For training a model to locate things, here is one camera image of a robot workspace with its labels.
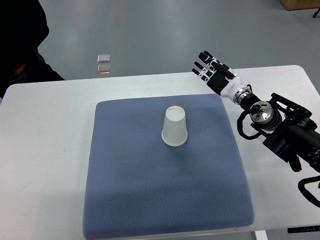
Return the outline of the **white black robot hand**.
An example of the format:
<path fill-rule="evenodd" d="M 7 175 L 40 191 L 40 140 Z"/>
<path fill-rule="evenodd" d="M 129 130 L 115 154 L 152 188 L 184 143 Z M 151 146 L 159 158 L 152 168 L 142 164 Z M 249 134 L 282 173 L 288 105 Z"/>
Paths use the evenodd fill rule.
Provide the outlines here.
<path fill-rule="evenodd" d="M 243 84 L 238 75 L 234 75 L 228 66 L 218 63 L 218 60 L 212 56 L 208 51 L 204 50 L 198 56 L 206 65 L 212 66 L 217 72 L 211 77 L 207 73 L 212 73 L 195 61 L 194 65 L 198 68 L 192 68 L 192 72 L 196 74 L 201 80 L 207 81 L 206 84 L 211 90 L 223 98 L 229 98 L 233 102 L 238 102 L 240 93 L 243 91 Z"/>

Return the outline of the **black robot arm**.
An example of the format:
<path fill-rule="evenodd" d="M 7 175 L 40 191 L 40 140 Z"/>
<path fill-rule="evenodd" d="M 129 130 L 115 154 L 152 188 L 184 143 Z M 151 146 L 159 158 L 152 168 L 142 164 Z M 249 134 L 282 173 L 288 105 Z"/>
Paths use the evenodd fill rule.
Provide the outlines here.
<path fill-rule="evenodd" d="M 246 140 L 264 137 L 263 145 L 286 163 L 294 172 L 301 171 L 305 160 L 320 170 L 320 134 L 312 113 L 301 105 L 276 93 L 268 101 L 260 100 L 252 87 L 244 85 L 240 76 L 206 50 L 198 55 L 202 63 L 193 69 L 216 94 L 230 99 L 242 108 L 237 119 L 238 134 Z"/>

